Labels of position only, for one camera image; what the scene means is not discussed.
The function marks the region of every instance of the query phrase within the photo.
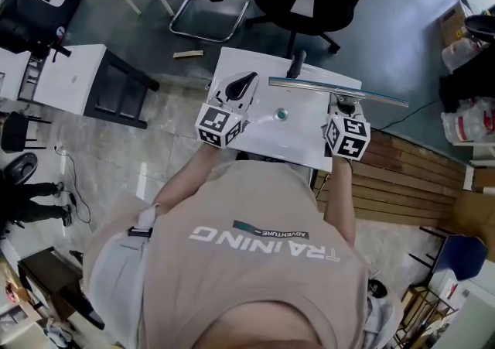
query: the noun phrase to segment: sheet of paper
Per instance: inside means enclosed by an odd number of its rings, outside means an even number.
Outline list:
[[[312,18],[312,9],[315,6],[315,0],[295,0],[291,12]]]

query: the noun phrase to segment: gray backpack strap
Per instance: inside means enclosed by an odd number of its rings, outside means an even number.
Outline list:
[[[88,297],[114,339],[138,347],[138,329],[149,238],[156,206],[139,214],[138,225],[111,237],[102,248],[89,281]]]

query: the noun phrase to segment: neck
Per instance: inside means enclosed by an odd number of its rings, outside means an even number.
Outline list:
[[[228,310],[201,335],[194,349],[223,349],[270,340],[305,340],[319,344],[308,319],[284,303],[246,303]]]

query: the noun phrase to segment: chair caster wheel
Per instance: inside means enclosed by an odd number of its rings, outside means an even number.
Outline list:
[[[331,53],[334,55],[335,53],[337,53],[339,51],[339,49],[340,49],[340,46],[333,43],[332,45],[329,46],[328,53]]]

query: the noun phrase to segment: strap buckle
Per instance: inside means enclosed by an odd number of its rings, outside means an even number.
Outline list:
[[[140,238],[150,238],[153,228],[130,227],[127,230],[127,236],[138,236]]]

